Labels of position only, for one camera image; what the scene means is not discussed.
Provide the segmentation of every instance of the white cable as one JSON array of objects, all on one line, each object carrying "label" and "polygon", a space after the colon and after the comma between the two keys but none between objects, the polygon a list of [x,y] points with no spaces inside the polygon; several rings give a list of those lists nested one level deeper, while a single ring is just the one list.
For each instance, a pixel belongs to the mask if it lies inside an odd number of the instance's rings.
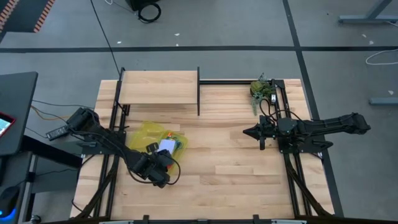
[{"label": "white cable", "polygon": [[[398,25],[393,24],[392,22],[387,22],[387,23],[389,23],[389,24],[391,24],[391,25],[393,25],[393,26],[398,27]],[[374,54],[374,55],[369,56],[369,57],[365,60],[365,62],[366,62],[367,65],[397,65],[398,62],[391,62],[391,63],[369,63],[369,62],[368,62],[368,60],[369,60],[370,58],[373,58],[373,57],[376,56],[376,55],[383,54],[383,53],[386,53],[386,52],[395,52],[395,51],[398,51],[398,49],[395,49],[395,50],[383,50],[382,52],[378,52],[378,53],[376,53],[376,54]]]}]

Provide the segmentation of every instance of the phone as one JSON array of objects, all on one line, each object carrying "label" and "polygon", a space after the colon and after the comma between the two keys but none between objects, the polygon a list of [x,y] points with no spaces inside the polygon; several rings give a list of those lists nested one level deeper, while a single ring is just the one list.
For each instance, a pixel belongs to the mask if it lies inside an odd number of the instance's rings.
[{"label": "phone", "polygon": [[0,137],[14,124],[15,119],[0,112]]}]

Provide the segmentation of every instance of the wooden table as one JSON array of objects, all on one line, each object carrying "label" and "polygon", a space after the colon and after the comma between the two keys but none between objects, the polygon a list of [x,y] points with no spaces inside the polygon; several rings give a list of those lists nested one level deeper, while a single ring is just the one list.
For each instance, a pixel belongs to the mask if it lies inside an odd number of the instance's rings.
[{"label": "wooden table", "polygon": [[[285,85],[290,109],[302,119],[309,119],[300,80],[285,80]],[[105,127],[109,124],[115,88],[115,80],[103,80],[99,88],[95,111]],[[201,85],[200,94],[200,116],[195,105],[131,105],[126,121],[130,126],[128,136],[143,121],[154,121],[183,133],[189,140],[188,149],[180,161],[179,182],[164,189],[135,182],[121,161],[111,219],[141,220],[143,215],[150,215],[151,220],[251,219],[253,214],[260,218],[293,218],[284,160],[277,142],[267,140],[266,150],[260,151],[259,143],[242,133],[259,121],[251,109],[249,85]],[[308,189],[333,213],[321,160],[310,154],[301,154],[301,158]],[[98,187],[102,160],[96,156],[81,169],[75,195],[75,203],[81,208]],[[303,213],[298,187],[296,191]],[[101,214],[106,198],[105,192]],[[73,208],[71,216],[77,213]]]}]

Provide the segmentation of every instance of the black desk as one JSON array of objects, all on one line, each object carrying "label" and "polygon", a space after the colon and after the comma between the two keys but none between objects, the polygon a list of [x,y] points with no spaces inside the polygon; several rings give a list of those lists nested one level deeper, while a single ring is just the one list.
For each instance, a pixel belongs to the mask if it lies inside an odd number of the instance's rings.
[{"label": "black desk", "polygon": [[[37,72],[0,75],[0,111],[16,119],[9,130],[0,137],[0,159],[3,164],[3,182],[0,194],[8,187],[19,185],[20,192],[16,205],[16,212],[8,220],[0,219],[2,223],[18,222],[30,218],[33,201],[32,184],[35,177],[35,166],[30,167],[32,156],[40,156],[55,162],[80,168],[82,159],[67,152],[56,149],[38,140],[24,135],[30,105],[37,81]],[[29,194],[26,205],[22,208],[25,189]]]}]

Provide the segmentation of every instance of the black metal frame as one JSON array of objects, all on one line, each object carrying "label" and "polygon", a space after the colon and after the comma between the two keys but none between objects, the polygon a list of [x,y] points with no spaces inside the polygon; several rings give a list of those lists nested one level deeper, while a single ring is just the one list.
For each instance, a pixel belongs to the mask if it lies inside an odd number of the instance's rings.
[{"label": "black metal frame", "polygon": [[[121,89],[121,78],[123,75],[124,68],[121,69],[120,77],[118,80],[118,84],[116,86],[116,92],[115,92],[115,98],[114,98],[114,105],[113,105],[113,110],[112,110],[112,115],[111,115],[111,122],[109,124],[110,129],[115,128],[115,122],[116,122],[116,114],[118,111],[118,98],[120,94],[120,89]],[[200,80],[198,83],[199,85],[249,85],[253,80]],[[285,90],[285,85],[283,80],[276,80],[275,84],[277,87],[280,89],[280,93],[282,95],[282,101],[285,110],[289,110],[289,102],[287,100],[287,93]],[[280,110],[279,106],[279,100],[278,97],[276,97],[276,103],[275,103],[275,108],[276,110]],[[124,105],[122,107],[122,115],[120,119],[120,124],[119,124],[119,134],[121,134],[121,138],[125,139],[126,137],[126,132],[124,131],[124,125],[126,122],[126,116],[129,115],[129,106]],[[281,118],[282,114],[281,112],[278,112],[277,118]],[[290,117],[290,113],[285,111],[285,115]],[[326,215],[326,216],[320,216],[320,217],[314,217],[311,214],[311,206],[310,202],[312,204],[316,204],[317,201],[315,198],[312,196],[312,194],[309,192],[309,190],[305,186],[305,179],[303,175],[303,169],[302,169],[302,164],[300,160],[300,155],[299,154],[294,154],[295,158],[295,163],[296,163],[296,170],[297,174],[295,173],[295,170],[292,166],[292,163],[290,161],[290,154],[289,153],[283,153],[284,151],[284,145],[279,144],[279,150],[283,154],[284,157],[284,162],[285,162],[285,167],[286,167],[286,173],[287,173],[287,179],[289,183],[289,191],[290,191],[290,198],[292,201],[292,210],[294,212],[294,220],[303,220],[306,221],[307,223],[398,223],[398,222],[392,222],[392,221],[380,221],[380,220],[364,220],[364,219],[355,219],[355,218],[342,218],[342,217],[333,217],[333,216],[327,216],[327,212],[325,214],[320,214],[320,215]],[[108,164],[104,165],[103,162],[103,169],[106,170],[108,167]],[[118,164],[119,162],[119,157],[115,156],[114,157],[114,164]],[[325,169],[325,175],[326,179],[329,179],[329,175],[331,172],[327,172],[327,166],[324,166]],[[102,172],[101,171],[101,179],[104,179],[106,175],[106,171]],[[108,201],[106,204],[106,213],[105,216],[100,217],[99,216],[99,210],[100,210],[100,205],[101,201],[99,200],[97,203],[98,208],[96,207],[98,213],[93,214],[93,218],[77,218],[77,219],[71,219],[71,220],[65,220],[65,221],[60,221],[60,222],[52,222],[51,224],[75,224],[75,223],[85,223],[85,224],[97,224],[99,222],[108,222],[111,221],[111,212],[112,212],[112,206],[113,206],[113,198],[114,198],[114,191],[115,191],[115,186],[116,186],[116,178],[117,175],[114,175],[112,181],[110,182],[110,187],[109,187],[109,197]],[[304,207],[305,207],[305,215],[301,215],[299,211],[299,204],[297,201],[297,194],[295,191],[295,183],[299,186],[299,188],[302,190],[302,197],[304,201]],[[330,186],[330,183],[328,181],[329,189],[335,188],[336,186]],[[144,215],[142,220],[128,220],[126,222],[120,221],[121,224],[130,224],[132,223],[142,223],[142,224],[148,224],[148,223],[164,223],[164,224],[174,224],[174,223],[192,223],[192,224],[201,224],[201,223],[240,223],[240,224],[248,224],[248,223],[254,223],[254,224],[260,224],[260,223],[283,223],[282,220],[271,220],[271,219],[260,219],[259,215],[253,215],[253,219],[249,220],[150,220],[148,215]]]}]

